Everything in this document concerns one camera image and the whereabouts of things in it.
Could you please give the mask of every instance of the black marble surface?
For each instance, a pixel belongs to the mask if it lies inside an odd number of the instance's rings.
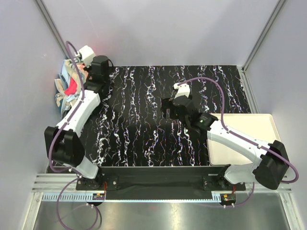
[[[212,78],[223,88],[226,113],[250,112],[236,66],[116,67],[110,76],[109,96],[81,134],[86,156],[100,166],[208,165],[206,143],[190,137],[178,121],[161,119],[161,98],[176,94],[176,82]],[[216,86],[200,80],[190,85],[200,110],[220,113]]]

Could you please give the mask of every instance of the crumpled fabric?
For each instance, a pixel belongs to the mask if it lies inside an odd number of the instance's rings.
[[[85,65],[79,58],[75,58],[74,60],[81,73],[82,81],[85,83],[88,77],[88,72],[84,70]],[[59,78],[55,79],[54,82],[58,90],[55,99],[60,116],[63,118],[65,111],[73,107],[81,92],[80,79],[70,59],[64,60]]]

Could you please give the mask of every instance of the white wall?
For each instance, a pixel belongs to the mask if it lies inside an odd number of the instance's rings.
[[[290,161],[300,172],[293,184],[307,226],[307,1],[287,1],[247,70],[261,113],[271,113]]]
[[[53,79],[63,55],[32,0],[1,1],[0,31],[0,229],[17,230],[47,165],[44,130],[59,120]]]
[[[64,40],[115,65],[239,65],[278,0],[44,0]]]

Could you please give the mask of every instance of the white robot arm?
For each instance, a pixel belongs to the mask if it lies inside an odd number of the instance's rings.
[[[84,62],[89,73],[84,84],[84,98],[82,100],[83,92],[81,92],[68,114],[55,127],[47,127],[45,130],[46,149],[48,153],[55,134],[66,123],[54,145],[52,160],[74,168],[84,178],[99,180],[97,178],[99,168],[85,156],[85,150],[79,137],[85,122],[109,92],[111,84],[109,59],[106,56],[96,56],[89,46],[82,47],[75,56]],[[80,101],[82,103],[74,112]]]
[[[223,179],[226,179],[230,184],[259,182],[269,189],[277,189],[289,166],[262,149],[261,146],[275,151],[288,160],[281,142],[268,143],[258,140],[227,125],[228,130],[226,130],[222,121],[217,117],[209,113],[199,113],[192,102],[190,88],[187,84],[178,86],[176,83],[174,89],[178,90],[174,98],[162,99],[161,111],[164,118],[166,118],[169,109],[171,119],[179,119],[189,131],[194,132],[203,141],[209,139],[219,142],[252,161],[252,163],[245,165],[227,165],[222,175]],[[231,131],[246,140],[256,142],[258,146],[231,134]]]

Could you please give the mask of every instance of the purple cable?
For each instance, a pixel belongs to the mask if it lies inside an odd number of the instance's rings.
[[[65,216],[61,217],[61,220],[64,220],[67,216],[69,216],[69,215],[70,215],[72,212],[74,212],[75,210],[78,210],[78,209],[80,209],[80,208],[82,208],[82,207],[85,207],[85,206],[86,206],[86,204],[82,204],[82,205],[79,205],[79,206],[75,207],[72,211],[70,211],[69,213],[67,213]],[[50,221],[52,221],[53,223],[58,223],[58,222],[59,222],[59,219],[58,219],[58,217],[57,217],[56,220],[51,220],[51,219],[50,219]]]
[[[196,77],[196,78],[192,78],[192,79],[189,79],[189,80],[185,80],[185,81],[179,83],[178,86],[179,86],[179,85],[182,85],[182,84],[185,84],[185,83],[188,83],[188,82],[190,82],[190,81],[196,81],[196,80],[207,80],[207,81],[211,81],[211,82],[214,83],[214,84],[217,86],[217,88],[220,90],[221,96],[222,96],[221,123],[222,123],[222,126],[224,127],[224,129],[225,129],[226,131],[228,131],[228,128],[227,128],[227,126],[226,126],[225,123],[224,123],[225,96],[224,96],[224,93],[223,93],[222,88],[220,87],[220,85],[219,85],[216,81],[214,81],[213,79],[207,78],[207,77]],[[252,141],[252,140],[249,140],[249,139],[247,139],[247,138],[245,138],[245,137],[243,137],[243,136],[241,136],[241,135],[239,135],[239,134],[237,134],[237,133],[235,133],[235,132],[233,132],[233,131],[231,131],[231,130],[229,131],[229,133],[231,133],[232,135],[234,135],[234,136],[236,136],[236,137],[238,137],[238,138],[241,138],[241,139],[244,140],[244,141],[247,141],[248,143],[250,143],[250,144],[252,144],[252,145],[258,146],[258,143],[254,142],[254,141]],[[285,159],[285,158],[282,157],[281,155],[277,154],[276,152],[274,152],[274,151],[272,151],[272,150],[270,150],[270,149],[268,149],[268,148],[266,148],[266,147],[264,147],[264,146],[261,146],[261,149],[266,150],[266,151],[268,151],[269,153],[271,153],[271,154],[273,154],[274,156],[276,156],[276,157],[278,157],[279,159],[281,159],[283,162],[285,162],[287,165],[289,165],[289,166],[293,169],[293,171],[295,172],[295,178],[294,178],[293,180],[290,180],[290,181],[282,181],[282,183],[290,184],[290,183],[294,183],[294,182],[296,182],[296,181],[298,180],[298,178],[299,178],[298,171],[297,171],[297,169],[295,168],[295,166],[294,166],[293,164],[291,164],[287,159]]]
[[[79,103],[77,104],[75,109],[72,111],[71,115],[67,118],[67,122],[65,122],[63,124],[63,126],[57,131],[57,133],[55,134],[54,138],[52,139],[52,142],[51,142],[51,145],[50,145],[50,148],[49,148],[48,159],[49,159],[49,166],[50,166],[51,170],[54,171],[55,173],[62,173],[63,171],[69,169],[69,167],[65,167],[63,169],[56,169],[55,167],[53,167],[53,165],[52,165],[52,151],[54,149],[54,145],[55,145],[57,139],[59,138],[61,132],[63,131],[65,126],[69,123],[69,121],[72,119],[72,117],[75,115],[75,113],[77,112],[77,110],[81,106],[82,101],[84,99],[84,84],[83,84],[83,81],[82,81],[82,75],[81,75],[81,73],[80,73],[80,71],[78,69],[78,66],[77,66],[74,58],[73,58],[73,55],[72,55],[72,53],[70,51],[69,46],[71,46],[74,49],[75,53],[77,53],[77,49],[73,46],[73,44],[71,42],[66,41],[66,49],[67,49],[69,58],[71,59],[74,67],[76,68],[78,76],[79,76],[79,80],[80,80],[80,84],[81,84],[81,90],[82,90],[82,96],[81,96],[81,101],[79,101]]]
[[[67,230],[74,230],[74,229],[71,229],[71,228],[67,227],[67,226],[63,223],[61,217],[59,216],[59,199],[60,199],[60,197],[62,196],[64,190],[65,190],[69,185],[71,185],[72,183],[74,183],[74,182],[77,181],[77,180],[78,180],[78,177],[75,178],[75,179],[73,179],[72,181],[70,181],[67,185],[65,185],[65,187],[64,187],[64,188],[62,189],[62,191],[59,193],[59,196],[58,196],[58,198],[57,198],[57,208],[56,208],[56,210],[57,210],[58,220],[59,220],[60,224],[61,224],[65,229],[67,229]],[[89,228],[86,229],[86,230],[91,230],[91,229],[93,229],[94,226],[95,226],[95,224],[96,224],[97,221],[98,221],[98,214],[100,213],[100,211],[99,211],[99,209],[98,209],[96,206],[93,206],[93,207],[94,207],[95,210],[96,210],[96,219],[95,219],[94,223],[92,224],[92,226],[89,227]]]

